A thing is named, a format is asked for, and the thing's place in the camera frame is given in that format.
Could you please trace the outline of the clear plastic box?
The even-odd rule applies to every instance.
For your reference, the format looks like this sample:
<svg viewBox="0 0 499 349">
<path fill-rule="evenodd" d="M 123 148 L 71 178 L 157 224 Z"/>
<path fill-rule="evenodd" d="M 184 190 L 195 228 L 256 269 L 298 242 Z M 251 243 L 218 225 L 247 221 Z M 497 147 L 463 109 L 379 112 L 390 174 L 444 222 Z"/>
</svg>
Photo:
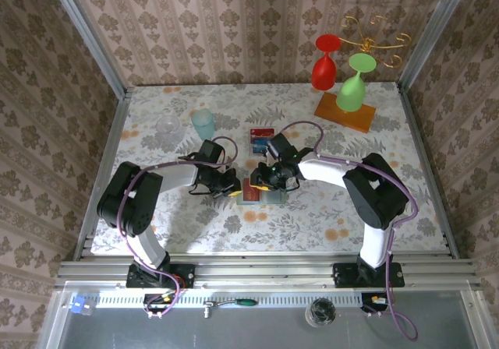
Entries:
<svg viewBox="0 0 499 349">
<path fill-rule="evenodd" d="M 276 134 L 276 128 L 275 128 L 275 127 L 253 127 L 253 128 L 274 128 L 274 129 L 275 129 L 274 136 L 275 136 L 275 134 Z M 250 129 L 249 129 L 249 154 L 250 154 L 251 156 L 260 156 L 260 157 L 265 157 L 265 156 L 266 156 L 266 154 L 264 154 L 264 155 L 259 155 L 259 154 L 253 154 L 253 153 L 252 153 L 252 150 L 251 150 L 251 144 L 250 144 L 250 143 L 251 143 L 251 139 L 252 139 L 252 138 L 250 137 Z"/>
</svg>

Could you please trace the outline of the floral tablecloth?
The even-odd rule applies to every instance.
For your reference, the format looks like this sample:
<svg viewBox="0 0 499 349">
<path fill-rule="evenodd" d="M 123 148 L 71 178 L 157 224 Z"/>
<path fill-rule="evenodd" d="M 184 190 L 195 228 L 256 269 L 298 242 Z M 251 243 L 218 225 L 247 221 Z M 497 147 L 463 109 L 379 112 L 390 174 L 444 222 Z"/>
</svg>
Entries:
<svg viewBox="0 0 499 349">
<path fill-rule="evenodd" d="M 368 133 L 317 118 L 321 97 L 308 83 L 139 87 L 129 102 L 114 164 L 149 166 L 198 151 L 201 141 L 191 116 L 202 108 L 213 114 L 215 133 L 241 179 L 260 161 L 249 153 L 252 127 L 275 127 L 293 146 L 318 145 L 331 156 L 359 160 L 378 153 L 419 207 L 417 217 L 397 230 L 393 249 L 447 253 L 396 85 L 367 84 L 365 102 L 376 108 Z M 156 137 L 156 123 L 165 115 L 179 119 L 181 141 Z M 236 198 L 175 189 L 159 196 L 151 225 L 171 253 L 358 252 L 363 242 L 363 222 L 349 194 L 323 182 L 302 182 L 283 205 L 238 205 Z"/>
</svg>

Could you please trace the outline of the teal frosted cup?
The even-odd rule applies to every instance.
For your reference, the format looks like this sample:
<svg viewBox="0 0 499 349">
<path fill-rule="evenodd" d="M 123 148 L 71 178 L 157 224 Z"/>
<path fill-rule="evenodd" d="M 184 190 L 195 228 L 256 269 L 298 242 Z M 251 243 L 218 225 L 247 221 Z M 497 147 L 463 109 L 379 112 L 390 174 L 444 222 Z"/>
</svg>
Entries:
<svg viewBox="0 0 499 349">
<path fill-rule="evenodd" d="M 207 109 L 194 111 L 191 122 L 198 136 L 202 139 L 212 139 L 214 136 L 214 116 Z"/>
</svg>

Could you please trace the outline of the clear glass cup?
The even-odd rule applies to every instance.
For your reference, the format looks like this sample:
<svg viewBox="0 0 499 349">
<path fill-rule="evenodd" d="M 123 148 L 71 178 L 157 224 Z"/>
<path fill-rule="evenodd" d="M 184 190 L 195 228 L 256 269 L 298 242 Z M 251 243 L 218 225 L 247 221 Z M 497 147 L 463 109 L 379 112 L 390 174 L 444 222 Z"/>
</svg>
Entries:
<svg viewBox="0 0 499 349">
<path fill-rule="evenodd" d="M 156 137 L 163 143 L 177 143 L 183 138 L 181 123 L 174 115 L 165 115 L 156 123 Z"/>
</svg>

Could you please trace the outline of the wooden base board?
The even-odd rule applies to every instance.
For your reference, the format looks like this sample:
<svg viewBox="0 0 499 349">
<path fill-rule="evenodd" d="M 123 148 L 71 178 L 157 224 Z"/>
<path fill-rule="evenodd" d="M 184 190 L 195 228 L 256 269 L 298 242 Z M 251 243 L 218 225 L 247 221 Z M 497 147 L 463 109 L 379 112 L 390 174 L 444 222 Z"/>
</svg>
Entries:
<svg viewBox="0 0 499 349">
<path fill-rule="evenodd" d="M 368 133 L 373 122 L 376 108 L 363 104 L 354 112 L 343 111 L 336 104 L 337 96 L 324 92 L 314 115 L 330 122 L 343 125 L 359 132 Z"/>
</svg>

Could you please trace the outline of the green wine glass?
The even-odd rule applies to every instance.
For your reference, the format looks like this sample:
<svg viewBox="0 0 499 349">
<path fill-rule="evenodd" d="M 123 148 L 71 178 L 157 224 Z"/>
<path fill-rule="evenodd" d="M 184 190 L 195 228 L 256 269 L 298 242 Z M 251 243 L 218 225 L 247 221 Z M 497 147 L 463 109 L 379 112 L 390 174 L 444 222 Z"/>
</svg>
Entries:
<svg viewBox="0 0 499 349">
<path fill-rule="evenodd" d="M 377 61 L 366 53 L 356 53 L 350 57 L 349 65 L 356 74 L 343 83 L 336 104 L 342 111 L 354 112 L 362 107 L 366 94 L 366 86 L 361 75 L 372 72 L 377 67 Z"/>
</svg>

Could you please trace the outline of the red wine glass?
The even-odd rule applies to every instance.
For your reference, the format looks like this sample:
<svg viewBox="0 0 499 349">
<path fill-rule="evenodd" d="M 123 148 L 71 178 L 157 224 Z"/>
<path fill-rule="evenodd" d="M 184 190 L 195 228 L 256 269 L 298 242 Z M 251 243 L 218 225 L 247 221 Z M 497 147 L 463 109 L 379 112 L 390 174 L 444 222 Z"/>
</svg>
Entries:
<svg viewBox="0 0 499 349">
<path fill-rule="evenodd" d="M 311 84 L 317 90 L 327 91 L 335 84 L 337 72 L 330 54 L 340 49 L 341 40 L 334 34 L 324 34 L 317 38 L 316 46 L 324 55 L 313 67 Z"/>
</svg>

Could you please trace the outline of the black power connector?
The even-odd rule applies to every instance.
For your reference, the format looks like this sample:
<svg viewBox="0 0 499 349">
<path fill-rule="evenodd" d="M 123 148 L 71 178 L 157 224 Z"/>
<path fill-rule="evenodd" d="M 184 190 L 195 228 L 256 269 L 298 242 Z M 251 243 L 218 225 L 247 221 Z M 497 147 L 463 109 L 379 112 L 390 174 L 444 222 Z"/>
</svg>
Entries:
<svg viewBox="0 0 499 349">
<path fill-rule="evenodd" d="M 143 296 L 143 310 L 149 316 L 162 316 L 175 298 L 175 292 L 163 294 L 145 294 Z"/>
<path fill-rule="evenodd" d="M 377 314 L 388 309 L 388 297 L 385 293 L 362 293 L 361 310 L 365 313 Z"/>
</svg>

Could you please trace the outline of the clear glass jar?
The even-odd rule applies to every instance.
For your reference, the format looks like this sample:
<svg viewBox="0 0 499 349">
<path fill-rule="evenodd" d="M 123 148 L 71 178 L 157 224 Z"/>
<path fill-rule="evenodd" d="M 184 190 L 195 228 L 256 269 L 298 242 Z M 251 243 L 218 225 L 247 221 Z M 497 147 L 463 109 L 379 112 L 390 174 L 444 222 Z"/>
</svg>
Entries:
<svg viewBox="0 0 499 349">
<path fill-rule="evenodd" d="M 305 319 L 314 328 L 328 326 L 336 318 L 336 308 L 332 301 L 326 298 L 313 300 L 305 311 Z"/>
</svg>

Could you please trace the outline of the grey metal shelf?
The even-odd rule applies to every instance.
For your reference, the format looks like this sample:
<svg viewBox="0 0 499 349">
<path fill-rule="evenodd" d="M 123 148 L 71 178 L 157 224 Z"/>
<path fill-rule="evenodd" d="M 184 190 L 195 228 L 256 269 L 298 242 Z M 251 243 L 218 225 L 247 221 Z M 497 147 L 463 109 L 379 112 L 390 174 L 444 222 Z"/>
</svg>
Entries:
<svg viewBox="0 0 499 349">
<path fill-rule="evenodd" d="M 142 308 L 71 313 L 77 295 L 145 294 L 140 289 L 64 287 L 54 292 L 36 349 L 499 349 L 499 334 L 480 291 L 398 291 L 390 311 L 336 308 L 314 328 L 306 307 L 174 306 L 161 318 Z"/>
</svg>

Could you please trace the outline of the blue connector plug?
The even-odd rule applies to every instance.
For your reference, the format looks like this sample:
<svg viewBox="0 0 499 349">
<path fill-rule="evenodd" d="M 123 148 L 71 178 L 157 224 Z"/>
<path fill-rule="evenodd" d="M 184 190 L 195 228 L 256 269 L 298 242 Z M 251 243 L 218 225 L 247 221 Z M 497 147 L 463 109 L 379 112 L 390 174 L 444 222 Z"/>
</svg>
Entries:
<svg viewBox="0 0 499 349">
<path fill-rule="evenodd" d="M 91 316 L 95 308 L 96 308 L 96 301 L 94 299 L 82 295 L 77 295 L 73 299 L 70 311 L 71 313 L 77 315 Z"/>
</svg>

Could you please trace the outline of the aluminium front rail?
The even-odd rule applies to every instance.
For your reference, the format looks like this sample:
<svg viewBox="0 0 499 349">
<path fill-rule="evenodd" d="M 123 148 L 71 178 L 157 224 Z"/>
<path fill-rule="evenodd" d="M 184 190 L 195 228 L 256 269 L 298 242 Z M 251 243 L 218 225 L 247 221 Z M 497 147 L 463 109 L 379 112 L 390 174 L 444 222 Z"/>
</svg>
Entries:
<svg viewBox="0 0 499 349">
<path fill-rule="evenodd" d="M 57 288 L 123 288 L 131 264 L 127 256 L 83 257 L 63 262 Z M 173 255 L 172 263 L 195 266 L 194 287 L 208 291 L 328 291 L 334 285 L 335 263 L 356 263 L 353 256 L 331 255 Z M 405 286 L 396 291 L 477 290 L 481 279 L 467 259 L 450 256 L 396 255 Z"/>
</svg>

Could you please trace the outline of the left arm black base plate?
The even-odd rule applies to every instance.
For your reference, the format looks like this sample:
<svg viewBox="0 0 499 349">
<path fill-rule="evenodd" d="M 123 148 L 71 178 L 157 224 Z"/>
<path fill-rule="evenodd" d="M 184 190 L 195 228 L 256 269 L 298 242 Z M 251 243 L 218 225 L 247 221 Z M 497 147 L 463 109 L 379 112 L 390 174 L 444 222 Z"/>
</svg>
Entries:
<svg viewBox="0 0 499 349">
<path fill-rule="evenodd" d="M 126 286 L 128 288 L 167 288 L 175 289 L 175 282 L 166 277 L 170 273 L 181 289 L 190 289 L 194 286 L 195 266 L 186 263 L 173 263 L 168 269 L 160 268 L 161 273 L 147 270 L 138 263 L 133 263 L 128 270 Z"/>
</svg>

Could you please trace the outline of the aluminium side rail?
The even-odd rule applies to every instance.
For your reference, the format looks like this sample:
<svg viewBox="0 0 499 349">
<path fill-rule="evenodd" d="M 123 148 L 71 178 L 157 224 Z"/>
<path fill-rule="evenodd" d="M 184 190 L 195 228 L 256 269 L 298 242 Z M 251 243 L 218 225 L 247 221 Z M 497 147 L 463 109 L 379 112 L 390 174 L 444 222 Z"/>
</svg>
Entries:
<svg viewBox="0 0 499 349">
<path fill-rule="evenodd" d="M 398 89 L 399 96 L 401 98 L 402 102 L 402 107 L 405 112 L 405 116 L 409 125 L 409 128 L 412 133 L 412 138 L 415 143 L 415 148 L 416 152 L 418 153 L 419 160 L 422 166 L 423 174 L 426 179 L 426 183 L 428 186 L 429 194 L 432 199 L 432 202 L 434 204 L 434 209 L 435 213 L 437 215 L 437 218 L 439 220 L 439 224 L 441 227 L 441 231 L 443 233 L 443 236 L 446 240 L 448 251 L 450 256 L 452 256 L 454 259 L 461 259 L 461 256 L 459 254 L 458 247 L 455 242 L 454 235 L 452 233 L 451 225 L 448 220 L 448 216 L 446 214 L 445 208 L 443 201 L 441 199 L 438 186 L 437 186 L 437 181 L 434 177 L 431 165 L 430 165 L 430 159 L 426 154 L 426 148 L 423 142 L 423 137 L 421 135 L 421 132 L 418 128 L 417 122 L 416 122 L 416 117 L 414 115 L 414 112 L 412 110 L 411 102 L 409 99 L 409 95 L 407 94 L 406 90 L 402 87 L 400 83 L 395 83 L 396 87 Z"/>
<path fill-rule="evenodd" d="M 74 262 L 80 261 L 83 257 L 85 244 L 88 241 L 91 241 L 97 227 L 99 221 L 99 216 L 97 215 L 97 204 L 109 182 L 132 95 L 133 88 L 127 88 L 124 97 L 118 102 L 115 116 L 108 134 L 108 139 L 102 154 L 101 163 L 94 182 L 94 187 L 87 205 L 87 211 L 83 218 L 80 235 L 73 254 Z"/>
</svg>

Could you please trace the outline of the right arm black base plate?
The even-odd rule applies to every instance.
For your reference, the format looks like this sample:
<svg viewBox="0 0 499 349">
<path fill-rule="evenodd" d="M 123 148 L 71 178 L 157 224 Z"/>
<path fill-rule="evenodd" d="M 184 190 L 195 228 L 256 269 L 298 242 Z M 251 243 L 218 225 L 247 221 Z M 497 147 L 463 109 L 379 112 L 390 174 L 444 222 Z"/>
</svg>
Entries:
<svg viewBox="0 0 499 349">
<path fill-rule="evenodd" d="M 372 269 L 365 264 L 335 263 L 332 267 L 334 285 L 337 288 L 386 287 L 386 265 Z M 404 287 L 405 280 L 400 263 L 390 263 L 389 284 L 391 287 Z"/>
</svg>

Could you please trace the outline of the aluminium frame post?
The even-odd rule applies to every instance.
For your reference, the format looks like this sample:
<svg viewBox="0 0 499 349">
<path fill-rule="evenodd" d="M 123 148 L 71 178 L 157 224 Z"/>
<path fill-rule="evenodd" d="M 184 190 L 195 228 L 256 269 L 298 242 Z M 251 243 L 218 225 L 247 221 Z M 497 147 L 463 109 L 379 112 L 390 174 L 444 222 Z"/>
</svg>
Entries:
<svg viewBox="0 0 499 349">
<path fill-rule="evenodd" d="M 79 32 L 90 54 L 102 71 L 108 85 L 112 88 L 119 101 L 126 97 L 126 85 L 121 80 L 110 56 L 104 49 L 96 29 L 92 26 L 79 0 L 59 0 L 69 15 L 74 27 Z"/>
<path fill-rule="evenodd" d="M 400 92 L 407 92 L 415 82 L 421 69 L 435 48 L 438 39 L 449 24 L 449 21 L 461 0 L 439 0 L 426 25 L 410 59 L 398 81 Z"/>
</svg>

